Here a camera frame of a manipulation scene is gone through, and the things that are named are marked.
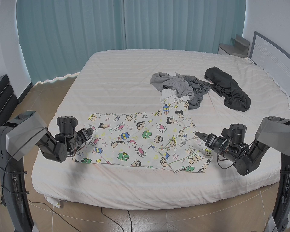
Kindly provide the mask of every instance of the dark gray garment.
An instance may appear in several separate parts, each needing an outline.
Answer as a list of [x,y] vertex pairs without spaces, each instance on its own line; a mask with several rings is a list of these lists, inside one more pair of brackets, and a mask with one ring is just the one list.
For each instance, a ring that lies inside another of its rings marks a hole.
[[177,97],[183,97],[188,95],[192,100],[194,99],[194,93],[188,82],[183,79],[182,76],[170,76],[167,73],[154,73],[151,77],[150,84],[152,84],[157,90],[162,89],[176,89]]
[[211,89],[211,84],[206,81],[199,80],[194,76],[179,75],[178,73],[176,73],[176,76],[183,77],[193,89],[194,99],[188,100],[188,109],[193,110],[199,108],[200,102],[203,100],[203,95],[207,94]]

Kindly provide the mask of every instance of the curtain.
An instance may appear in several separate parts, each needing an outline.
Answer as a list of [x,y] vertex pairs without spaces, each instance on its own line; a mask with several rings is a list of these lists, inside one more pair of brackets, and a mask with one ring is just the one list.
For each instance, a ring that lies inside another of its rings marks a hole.
[[124,0],[127,49],[217,53],[242,36],[246,0]]
[[92,54],[125,49],[123,0],[18,0],[19,43],[33,84],[79,72]]
[[246,0],[18,0],[32,82],[79,72],[92,54],[164,48],[217,53],[242,35]]

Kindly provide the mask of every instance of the mattress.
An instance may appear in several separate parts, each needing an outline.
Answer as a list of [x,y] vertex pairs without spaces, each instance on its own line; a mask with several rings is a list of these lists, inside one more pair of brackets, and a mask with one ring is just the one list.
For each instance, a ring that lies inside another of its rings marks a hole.
[[[251,143],[264,117],[290,118],[286,95],[259,66],[245,59],[220,54],[176,50],[110,50],[91,56],[72,84],[52,119],[49,130],[59,132],[56,118],[74,116],[77,130],[90,112],[155,112],[161,92],[149,80],[156,72],[194,75],[204,80],[213,66],[229,73],[251,98],[246,112],[224,105],[224,98],[210,90],[200,108],[190,110],[200,132],[220,135],[231,123],[247,126],[245,142]],[[223,167],[229,166],[223,161]],[[216,159],[205,173],[187,173],[109,164],[63,163],[47,160],[39,151],[32,172],[35,190],[43,195],[115,209],[171,209],[215,202],[250,192],[279,180],[280,153],[270,148],[260,167],[241,176],[234,167],[221,169]]]

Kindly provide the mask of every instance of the white bed sheet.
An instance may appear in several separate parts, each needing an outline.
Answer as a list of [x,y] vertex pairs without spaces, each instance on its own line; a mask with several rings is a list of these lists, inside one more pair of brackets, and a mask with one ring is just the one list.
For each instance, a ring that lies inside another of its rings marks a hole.
[[[49,130],[58,133],[56,118],[73,115],[77,129],[90,113],[156,111],[161,92],[149,80],[153,73],[194,75],[217,66],[232,75],[251,98],[246,112],[227,108],[212,90],[200,108],[191,110],[197,128],[219,135],[231,123],[247,126],[251,143],[263,117],[290,118],[288,100],[267,73],[257,65],[229,55],[176,50],[110,50],[91,56],[69,89]],[[173,173],[146,167],[63,163],[46,160],[39,152],[32,172],[35,190],[46,196],[116,209],[170,209],[234,197],[279,180],[280,153],[270,148],[254,172],[241,176],[235,168],[223,170],[216,159],[206,173]]]

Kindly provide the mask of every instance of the white wall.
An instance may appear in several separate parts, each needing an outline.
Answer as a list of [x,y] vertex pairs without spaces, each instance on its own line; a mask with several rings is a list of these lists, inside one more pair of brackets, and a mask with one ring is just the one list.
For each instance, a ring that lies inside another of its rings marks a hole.
[[290,1],[246,0],[243,37],[249,40],[251,45],[254,31],[272,40],[290,54]]
[[16,0],[0,0],[0,76],[4,74],[17,98],[31,82],[19,45]]

